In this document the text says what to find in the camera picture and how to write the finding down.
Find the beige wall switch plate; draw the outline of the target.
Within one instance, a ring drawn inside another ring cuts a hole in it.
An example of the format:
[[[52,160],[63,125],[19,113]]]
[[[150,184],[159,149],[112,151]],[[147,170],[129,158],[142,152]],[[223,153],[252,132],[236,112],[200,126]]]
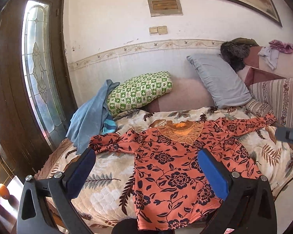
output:
[[[150,35],[153,35],[153,34],[166,35],[168,34],[168,28],[167,26],[150,27],[149,34]]]

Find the magenta small garment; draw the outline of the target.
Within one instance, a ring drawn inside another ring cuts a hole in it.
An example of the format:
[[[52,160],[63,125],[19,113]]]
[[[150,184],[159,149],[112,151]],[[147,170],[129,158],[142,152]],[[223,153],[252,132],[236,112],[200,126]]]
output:
[[[269,42],[269,45],[272,49],[276,49],[281,53],[292,54],[293,53],[293,44],[285,43],[280,40],[272,40]]]

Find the stained glass window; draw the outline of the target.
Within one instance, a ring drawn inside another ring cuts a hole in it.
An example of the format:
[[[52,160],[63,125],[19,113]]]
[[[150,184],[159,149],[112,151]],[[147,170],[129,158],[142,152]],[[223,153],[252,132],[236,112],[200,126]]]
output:
[[[27,94],[51,150],[65,138],[64,115],[52,68],[51,2],[28,0],[22,20],[21,58]]]

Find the black furry garment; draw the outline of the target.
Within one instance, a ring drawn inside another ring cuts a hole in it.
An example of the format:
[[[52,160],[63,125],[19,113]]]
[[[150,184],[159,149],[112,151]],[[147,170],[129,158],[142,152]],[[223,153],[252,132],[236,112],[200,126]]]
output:
[[[223,42],[220,47],[221,57],[231,68],[238,72],[245,67],[244,58],[249,55],[250,47],[244,44],[235,44],[232,41]]]

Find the lavender small garment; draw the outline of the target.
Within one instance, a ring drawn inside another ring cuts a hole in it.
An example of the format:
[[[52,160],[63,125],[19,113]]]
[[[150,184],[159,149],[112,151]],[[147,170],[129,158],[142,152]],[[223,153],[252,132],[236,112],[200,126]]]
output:
[[[258,56],[264,59],[265,63],[271,70],[275,70],[277,68],[279,55],[280,52],[276,49],[272,49],[270,46],[262,47],[258,52]]]

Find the striped floral cushion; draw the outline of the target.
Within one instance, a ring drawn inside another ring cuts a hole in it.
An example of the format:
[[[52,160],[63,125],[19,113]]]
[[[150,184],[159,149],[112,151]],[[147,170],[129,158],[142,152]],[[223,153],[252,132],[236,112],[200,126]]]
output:
[[[273,113],[280,125],[293,128],[293,78],[255,83],[249,91],[248,110],[258,117]]]

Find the blue grey cloth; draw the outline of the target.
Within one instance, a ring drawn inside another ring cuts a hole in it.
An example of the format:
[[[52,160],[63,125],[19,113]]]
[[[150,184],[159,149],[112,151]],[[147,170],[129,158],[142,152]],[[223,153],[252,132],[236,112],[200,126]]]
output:
[[[94,135],[101,134],[103,120],[110,113],[107,97],[119,85],[119,82],[107,79],[98,93],[73,114],[66,137],[77,148],[77,155],[81,155],[88,148]]]

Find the grey blue pillow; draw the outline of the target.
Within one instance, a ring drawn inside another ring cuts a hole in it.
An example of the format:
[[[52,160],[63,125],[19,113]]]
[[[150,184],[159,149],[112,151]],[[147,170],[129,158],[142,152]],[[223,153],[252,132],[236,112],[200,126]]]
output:
[[[196,53],[187,61],[197,71],[217,107],[243,106],[252,96],[241,78],[218,54]]]

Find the dark wooden door frame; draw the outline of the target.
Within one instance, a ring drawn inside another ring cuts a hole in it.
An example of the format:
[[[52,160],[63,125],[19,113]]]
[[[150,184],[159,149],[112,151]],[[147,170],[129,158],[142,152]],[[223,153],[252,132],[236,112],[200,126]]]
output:
[[[26,175],[37,173],[53,152],[31,108],[22,69],[22,20],[27,1],[0,0],[0,156],[9,170],[21,180]],[[51,2],[52,68],[66,117],[66,135],[77,105],[64,53],[64,0],[38,1]]]

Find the green checkered pillow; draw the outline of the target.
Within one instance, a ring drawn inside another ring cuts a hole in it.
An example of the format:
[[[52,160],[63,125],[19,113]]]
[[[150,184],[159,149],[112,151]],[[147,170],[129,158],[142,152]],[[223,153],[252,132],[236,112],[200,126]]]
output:
[[[168,94],[173,88],[167,71],[142,74],[117,86],[107,97],[107,107],[113,117],[127,110],[141,108]]]

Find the teal striped sweater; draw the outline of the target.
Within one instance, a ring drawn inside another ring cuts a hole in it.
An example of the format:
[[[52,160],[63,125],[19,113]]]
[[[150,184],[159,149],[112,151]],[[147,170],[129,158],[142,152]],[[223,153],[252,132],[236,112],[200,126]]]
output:
[[[117,125],[113,120],[110,113],[107,114],[106,118],[103,120],[103,128],[101,134],[114,133],[117,130]]]

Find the leaf pattern cream blanket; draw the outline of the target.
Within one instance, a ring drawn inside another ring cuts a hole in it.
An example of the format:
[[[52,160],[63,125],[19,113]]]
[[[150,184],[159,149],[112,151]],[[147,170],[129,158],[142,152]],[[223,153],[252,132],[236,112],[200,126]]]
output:
[[[250,119],[254,115],[244,107],[217,109],[203,107],[197,110],[149,113],[136,109],[115,117],[117,133],[128,130],[143,132],[168,121],[208,121]],[[276,195],[293,175],[293,146],[277,141],[275,126],[268,126],[246,135],[238,141],[246,148],[253,163],[267,176]],[[121,220],[134,218],[133,155],[105,152],[96,158],[96,164],[86,179],[78,197],[72,201],[81,218],[91,228],[113,227]]]

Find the orange fruit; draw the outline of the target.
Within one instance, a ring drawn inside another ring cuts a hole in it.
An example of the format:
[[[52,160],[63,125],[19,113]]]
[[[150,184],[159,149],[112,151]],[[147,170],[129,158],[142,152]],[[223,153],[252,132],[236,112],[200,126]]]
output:
[[[0,196],[5,200],[10,198],[10,192],[8,188],[2,183],[0,184]]]

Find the orange floral blouse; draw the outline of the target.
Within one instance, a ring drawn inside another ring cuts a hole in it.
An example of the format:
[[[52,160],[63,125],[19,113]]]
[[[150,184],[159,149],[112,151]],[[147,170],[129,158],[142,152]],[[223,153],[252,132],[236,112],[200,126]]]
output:
[[[252,119],[183,121],[141,133],[93,136],[89,147],[133,154],[133,200],[139,230],[175,230],[220,207],[221,199],[202,172],[197,155],[207,149],[229,171],[257,179],[260,170],[238,137],[275,122],[272,114]]]

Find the small framed plaque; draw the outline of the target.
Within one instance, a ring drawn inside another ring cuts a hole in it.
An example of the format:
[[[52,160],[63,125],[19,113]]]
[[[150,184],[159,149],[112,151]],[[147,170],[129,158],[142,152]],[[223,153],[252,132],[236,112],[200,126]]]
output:
[[[182,15],[180,0],[147,0],[151,17]]]

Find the olive green garment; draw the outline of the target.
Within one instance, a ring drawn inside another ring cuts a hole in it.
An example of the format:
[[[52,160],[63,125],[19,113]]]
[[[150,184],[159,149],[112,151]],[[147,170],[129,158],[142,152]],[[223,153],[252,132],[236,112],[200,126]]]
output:
[[[259,44],[254,39],[247,39],[244,37],[238,37],[236,39],[231,40],[236,45],[248,45],[250,47],[258,47]]]

